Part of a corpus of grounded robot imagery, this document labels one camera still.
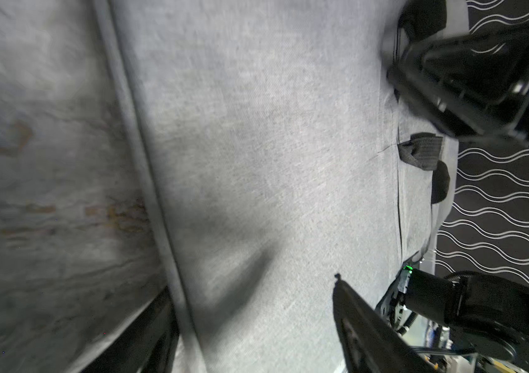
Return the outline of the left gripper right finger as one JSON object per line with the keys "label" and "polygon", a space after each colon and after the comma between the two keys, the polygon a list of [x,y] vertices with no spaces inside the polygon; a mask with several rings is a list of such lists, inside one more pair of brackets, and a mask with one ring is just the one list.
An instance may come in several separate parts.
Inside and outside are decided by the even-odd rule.
{"label": "left gripper right finger", "polygon": [[434,371],[339,274],[335,278],[334,322],[348,372]]}

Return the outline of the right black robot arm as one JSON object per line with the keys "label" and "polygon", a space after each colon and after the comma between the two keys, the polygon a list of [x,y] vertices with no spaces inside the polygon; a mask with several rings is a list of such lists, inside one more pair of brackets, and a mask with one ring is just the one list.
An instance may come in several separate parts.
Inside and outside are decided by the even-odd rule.
{"label": "right black robot arm", "polygon": [[[404,143],[414,165],[441,169],[444,137],[529,146],[529,23],[508,30],[408,46],[388,70],[396,94],[436,135]],[[455,332],[466,351],[529,369],[529,288],[492,274],[447,278],[404,267],[376,311],[396,332],[400,307]]]}

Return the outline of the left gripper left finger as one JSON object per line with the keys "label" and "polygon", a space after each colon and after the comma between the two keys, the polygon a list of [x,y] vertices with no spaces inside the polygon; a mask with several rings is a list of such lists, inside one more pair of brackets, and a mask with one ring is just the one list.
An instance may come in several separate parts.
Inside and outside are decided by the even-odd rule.
{"label": "left gripper left finger", "polygon": [[84,372],[171,372],[180,332],[168,289],[163,289]]}

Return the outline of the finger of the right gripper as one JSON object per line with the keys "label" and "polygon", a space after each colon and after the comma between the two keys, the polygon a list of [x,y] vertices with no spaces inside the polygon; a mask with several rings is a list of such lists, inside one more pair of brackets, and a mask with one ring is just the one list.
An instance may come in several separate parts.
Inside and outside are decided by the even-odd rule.
{"label": "finger of the right gripper", "polygon": [[387,78],[447,136],[529,140],[529,23],[411,44]]}

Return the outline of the grey laptop bag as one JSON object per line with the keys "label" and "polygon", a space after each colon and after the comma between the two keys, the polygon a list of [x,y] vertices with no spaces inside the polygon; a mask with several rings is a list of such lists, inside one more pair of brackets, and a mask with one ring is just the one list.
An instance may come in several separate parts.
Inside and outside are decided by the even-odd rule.
{"label": "grey laptop bag", "polygon": [[185,372],[340,372],[335,274],[375,305],[452,196],[385,74],[401,1],[97,1]]}

